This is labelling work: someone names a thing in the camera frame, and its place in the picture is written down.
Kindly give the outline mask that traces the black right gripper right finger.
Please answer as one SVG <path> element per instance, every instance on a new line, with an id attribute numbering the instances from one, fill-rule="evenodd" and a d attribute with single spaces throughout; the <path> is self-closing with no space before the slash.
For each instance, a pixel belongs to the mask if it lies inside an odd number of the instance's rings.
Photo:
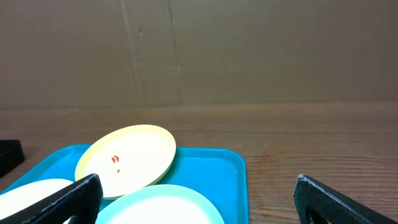
<path id="1" fill-rule="evenodd" d="M 397 224 L 304 174 L 297 177 L 294 204 L 301 224 Z"/>

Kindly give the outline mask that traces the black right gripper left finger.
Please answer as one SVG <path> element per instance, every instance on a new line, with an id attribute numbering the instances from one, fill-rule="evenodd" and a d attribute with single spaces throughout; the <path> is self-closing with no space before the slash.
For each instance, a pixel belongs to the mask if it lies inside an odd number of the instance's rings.
<path id="1" fill-rule="evenodd" d="M 41 201 L 1 219 L 1 224 L 94 223 L 103 189 L 96 174 L 73 182 Z"/>

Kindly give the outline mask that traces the yellow plate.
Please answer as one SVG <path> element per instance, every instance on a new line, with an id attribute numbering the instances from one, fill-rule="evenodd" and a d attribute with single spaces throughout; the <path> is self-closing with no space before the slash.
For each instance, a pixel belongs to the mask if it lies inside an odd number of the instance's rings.
<path id="1" fill-rule="evenodd" d="M 5 219 L 73 182 L 67 179 L 45 179 L 29 183 L 1 195 L 1 219 Z"/>
<path id="2" fill-rule="evenodd" d="M 99 176 L 103 198 L 117 199 L 156 184 L 170 169 L 177 145 L 160 126 L 139 124 L 113 131 L 80 157 L 75 180 Z"/>

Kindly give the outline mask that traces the yellow plate front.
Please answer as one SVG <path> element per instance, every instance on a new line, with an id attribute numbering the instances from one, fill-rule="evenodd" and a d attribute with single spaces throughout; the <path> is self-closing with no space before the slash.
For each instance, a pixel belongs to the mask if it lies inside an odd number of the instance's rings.
<path id="1" fill-rule="evenodd" d="M 5 219 L 73 182 L 67 179 L 45 179 L 29 183 L 1 195 L 1 219 Z"/>

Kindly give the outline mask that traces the light blue plate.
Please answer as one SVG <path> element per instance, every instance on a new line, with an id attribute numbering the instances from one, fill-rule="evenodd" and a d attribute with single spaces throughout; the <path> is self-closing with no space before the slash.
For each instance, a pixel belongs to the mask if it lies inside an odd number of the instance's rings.
<path id="1" fill-rule="evenodd" d="M 99 212 L 96 223 L 224 224 L 202 194 L 180 185 L 153 185 L 122 196 Z"/>

